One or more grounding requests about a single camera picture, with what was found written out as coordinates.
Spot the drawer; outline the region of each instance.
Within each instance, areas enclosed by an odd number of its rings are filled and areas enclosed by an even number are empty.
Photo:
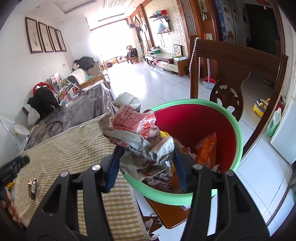
[[[158,66],[162,67],[164,69],[168,69],[168,65],[167,64],[163,64],[162,62],[158,62]]]
[[[168,64],[168,70],[172,70],[178,73],[178,66],[175,64]]]
[[[152,57],[152,56],[146,56],[146,58],[147,58],[148,60],[153,61],[153,57]]]

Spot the detergent bottle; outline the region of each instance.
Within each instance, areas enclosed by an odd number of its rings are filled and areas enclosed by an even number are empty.
[[[267,126],[267,129],[266,129],[266,134],[269,136],[269,137],[272,137],[273,134],[275,133],[275,130],[279,124],[279,122],[281,121],[281,108],[278,108],[273,116],[272,116],[272,119],[270,120],[268,126]]]

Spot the ceiling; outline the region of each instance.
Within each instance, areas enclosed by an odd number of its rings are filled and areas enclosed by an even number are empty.
[[[130,16],[144,0],[23,0],[15,13],[32,14],[59,26],[83,14],[90,29]]]

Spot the television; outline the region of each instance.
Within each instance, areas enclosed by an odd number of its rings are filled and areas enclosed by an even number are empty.
[[[153,21],[153,23],[157,30],[157,34],[170,32],[170,26],[168,25],[166,18],[157,19]]]

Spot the tv stand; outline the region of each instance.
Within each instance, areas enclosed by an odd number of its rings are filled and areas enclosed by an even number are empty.
[[[154,62],[156,61],[155,64],[151,64],[155,67],[159,67],[165,70],[168,70],[171,72],[176,72],[179,74],[179,77],[184,76],[188,74],[188,66],[189,66],[189,59],[183,59],[179,61],[175,61],[174,59],[176,55],[170,54],[170,53],[156,53],[156,54],[147,54],[146,58],[150,61]]]

